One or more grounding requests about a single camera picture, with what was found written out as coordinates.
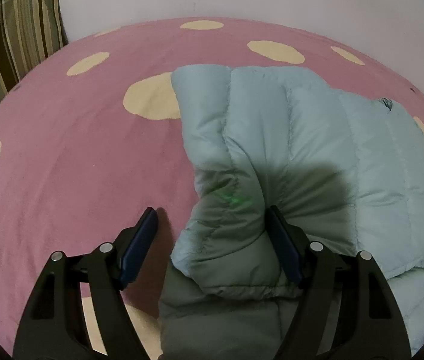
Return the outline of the light green puffer jacket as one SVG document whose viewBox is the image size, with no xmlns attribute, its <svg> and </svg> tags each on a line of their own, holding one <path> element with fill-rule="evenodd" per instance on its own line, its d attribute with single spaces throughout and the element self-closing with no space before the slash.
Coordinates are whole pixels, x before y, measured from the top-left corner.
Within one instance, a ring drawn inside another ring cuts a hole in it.
<svg viewBox="0 0 424 360">
<path fill-rule="evenodd" d="M 424 346 L 424 133 L 397 102 L 303 67 L 191 65 L 171 76 L 198 202 L 160 300 L 166 359 L 271 359 L 298 309 L 267 234 L 276 206 L 332 252 L 367 251 Z"/>
</svg>

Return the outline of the pink polka dot bedsheet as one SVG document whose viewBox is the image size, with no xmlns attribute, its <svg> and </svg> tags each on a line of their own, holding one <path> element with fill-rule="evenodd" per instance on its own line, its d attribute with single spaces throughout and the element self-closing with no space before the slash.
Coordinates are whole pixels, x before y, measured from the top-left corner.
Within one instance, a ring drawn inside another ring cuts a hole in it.
<svg viewBox="0 0 424 360">
<path fill-rule="evenodd" d="M 363 98 L 399 103 L 424 133 L 424 95 L 326 37 L 242 19 L 170 19 L 89 36 L 40 63 L 0 104 L 0 344 L 13 357 L 50 255 L 89 254 L 157 211 L 158 230 L 121 296 L 148 358 L 163 356 L 160 300 L 198 202 L 172 73 L 191 65 L 299 67 Z M 105 353 L 88 284 L 92 348 Z"/>
</svg>

